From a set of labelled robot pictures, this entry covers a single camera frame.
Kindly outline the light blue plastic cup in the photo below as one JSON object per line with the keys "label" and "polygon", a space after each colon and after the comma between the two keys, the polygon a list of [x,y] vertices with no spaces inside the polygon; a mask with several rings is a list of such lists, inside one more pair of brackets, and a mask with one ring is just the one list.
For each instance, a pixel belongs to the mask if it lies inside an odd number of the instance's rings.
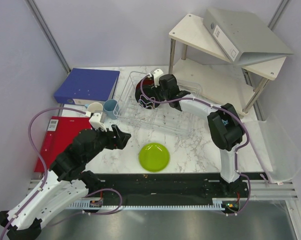
{"label": "light blue plastic cup", "polygon": [[119,111],[118,101],[115,99],[107,100],[103,105],[103,111],[106,116],[112,120],[117,119],[117,113]]}

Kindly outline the lime green plate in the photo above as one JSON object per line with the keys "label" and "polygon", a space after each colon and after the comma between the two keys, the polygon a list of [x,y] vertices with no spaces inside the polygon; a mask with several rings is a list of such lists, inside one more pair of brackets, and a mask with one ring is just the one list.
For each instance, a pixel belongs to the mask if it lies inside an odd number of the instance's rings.
{"label": "lime green plate", "polygon": [[164,170],[170,162],[170,153],[161,143],[151,142],[142,147],[138,154],[141,167],[156,173]]}

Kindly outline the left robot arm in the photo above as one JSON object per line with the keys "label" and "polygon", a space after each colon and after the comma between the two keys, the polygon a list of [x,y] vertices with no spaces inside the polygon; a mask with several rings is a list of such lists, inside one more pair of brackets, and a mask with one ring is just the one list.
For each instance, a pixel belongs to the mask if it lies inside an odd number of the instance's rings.
{"label": "left robot arm", "polygon": [[104,149],[122,150],[130,133],[84,129],[50,165],[36,187],[15,208],[0,212],[0,225],[10,240],[35,240],[48,223],[69,205],[100,192],[98,177],[86,165]]}

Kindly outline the light blue ceramic mug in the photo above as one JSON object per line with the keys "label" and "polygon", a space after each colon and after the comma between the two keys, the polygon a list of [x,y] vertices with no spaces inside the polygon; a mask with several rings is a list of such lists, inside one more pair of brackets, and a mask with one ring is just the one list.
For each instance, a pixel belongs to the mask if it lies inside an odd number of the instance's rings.
{"label": "light blue ceramic mug", "polygon": [[102,114],[104,111],[104,107],[100,102],[93,102],[90,104],[85,104],[84,106],[86,108],[86,117],[91,117],[95,113]]}

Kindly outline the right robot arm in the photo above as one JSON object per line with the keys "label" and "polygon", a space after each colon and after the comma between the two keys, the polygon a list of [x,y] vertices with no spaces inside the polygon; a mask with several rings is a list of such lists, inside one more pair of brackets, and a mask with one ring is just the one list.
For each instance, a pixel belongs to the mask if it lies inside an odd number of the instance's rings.
{"label": "right robot arm", "polygon": [[235,181],[240,177],[236,169],[235,149],[244,135],[234,106],[226,103],[214,108],[212,103],[203,104],[189,91],[180,90],[174,75],[164,74],[160,69],[152,74],[151,79],[154,80],[157,101],[169,101],[171,108],[207,120],[211,139],[220,151],[220,175],[224,181],[219,184],[219,190],[223,196],[231,197],[238,190]]}

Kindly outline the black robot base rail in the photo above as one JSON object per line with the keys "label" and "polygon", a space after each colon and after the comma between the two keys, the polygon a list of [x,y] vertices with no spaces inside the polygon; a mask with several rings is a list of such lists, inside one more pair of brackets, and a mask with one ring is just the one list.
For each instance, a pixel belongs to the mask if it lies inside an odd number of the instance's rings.
{"label": "black robot base rail", "polygon": [[107,205],[207,205],[213,199],[243,200],[250,187],[241,176],[227,183],[217,173],[101,174],[80,176],[94,197]]}

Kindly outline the white wire dish rack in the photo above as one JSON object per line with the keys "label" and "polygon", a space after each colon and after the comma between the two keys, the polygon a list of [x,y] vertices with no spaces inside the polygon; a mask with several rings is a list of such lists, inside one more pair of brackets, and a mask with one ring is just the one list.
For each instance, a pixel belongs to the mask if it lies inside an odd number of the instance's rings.
{"label": "white wire dish rack", "polygon": [[121,121],[137,127],[164,131],[177,136],[188,136],[193,130],[194,115],[171,108],[168,104],[156,107],[142,97],[135,98],[135,88],[145,76],[144,72],[132,71],[117,101],[114,115]]}

